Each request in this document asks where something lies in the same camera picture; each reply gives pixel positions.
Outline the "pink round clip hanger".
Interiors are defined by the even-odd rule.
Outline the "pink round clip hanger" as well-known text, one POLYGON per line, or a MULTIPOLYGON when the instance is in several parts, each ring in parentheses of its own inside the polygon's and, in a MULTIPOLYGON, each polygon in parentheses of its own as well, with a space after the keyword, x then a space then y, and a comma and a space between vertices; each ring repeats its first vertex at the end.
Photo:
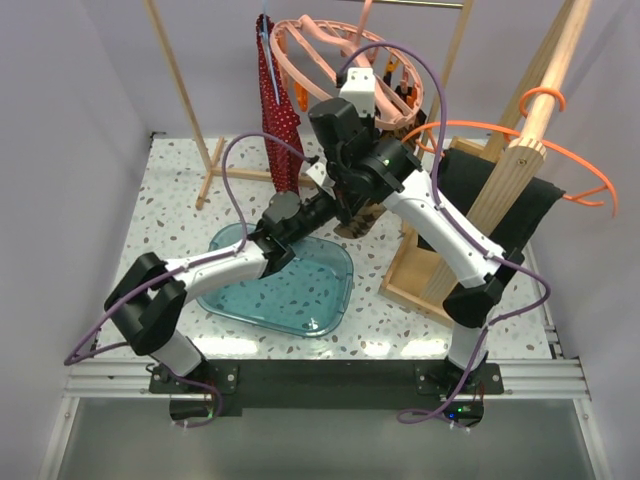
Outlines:
POLYGON ((304 14, 275 23, 269 50, 280 72, 293 85, 300 108, 304 99, 333 97, 289 57, 287 42, 297 43, 316 67, 334 82, 338 96, 383 131, 414 123, 422 108, 424 85, 407 54, 366 29, 373 3, 363 3, 357 24, 316 20, 304 14))

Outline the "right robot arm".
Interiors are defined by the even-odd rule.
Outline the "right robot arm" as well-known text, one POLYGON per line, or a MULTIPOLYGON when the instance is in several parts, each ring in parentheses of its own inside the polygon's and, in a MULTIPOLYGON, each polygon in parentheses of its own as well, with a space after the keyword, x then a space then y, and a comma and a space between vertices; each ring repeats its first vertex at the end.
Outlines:
POLYGON ((332 98, 313 106, 308 118, 326 159, 309 172, 334 202, 341 223, 367 203, 379 203, 407 221, 455 274, 457 284, 443 308, 453 320, 445 375, 467 379, 486 359, 487 317, 501 301, 517 250, 505 251, 484 236, 432 183, 418 158, 399 140, 378 138, 370 117, 332 98))

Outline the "beige brown argyle sock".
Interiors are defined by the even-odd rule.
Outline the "beige brown argyle sock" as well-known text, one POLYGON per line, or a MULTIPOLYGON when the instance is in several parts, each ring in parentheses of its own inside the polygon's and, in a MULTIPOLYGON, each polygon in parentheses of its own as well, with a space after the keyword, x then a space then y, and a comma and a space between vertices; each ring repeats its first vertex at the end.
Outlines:
POLYGON ((333 232, 346 239, 364 237, 385 212, 386 208, 382 204, 369 202, 362 206, 347 224, 338 224, 333 232))

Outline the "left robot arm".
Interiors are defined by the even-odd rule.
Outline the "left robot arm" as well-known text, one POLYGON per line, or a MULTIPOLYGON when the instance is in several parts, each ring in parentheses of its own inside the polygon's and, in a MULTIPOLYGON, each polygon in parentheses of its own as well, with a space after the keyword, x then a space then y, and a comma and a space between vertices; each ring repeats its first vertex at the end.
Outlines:
POLYGON ((269 277, 295 257, 293 244, 334 219, 338 202, 327 193, 303 201, 274 195, 255 229, 236 243, 188 258, 140 256, 105 301, 105 314, 138 356, 150 356, 178 381, 207 383, 208 362, 177 330, 185 305, 222 287, 269 277))

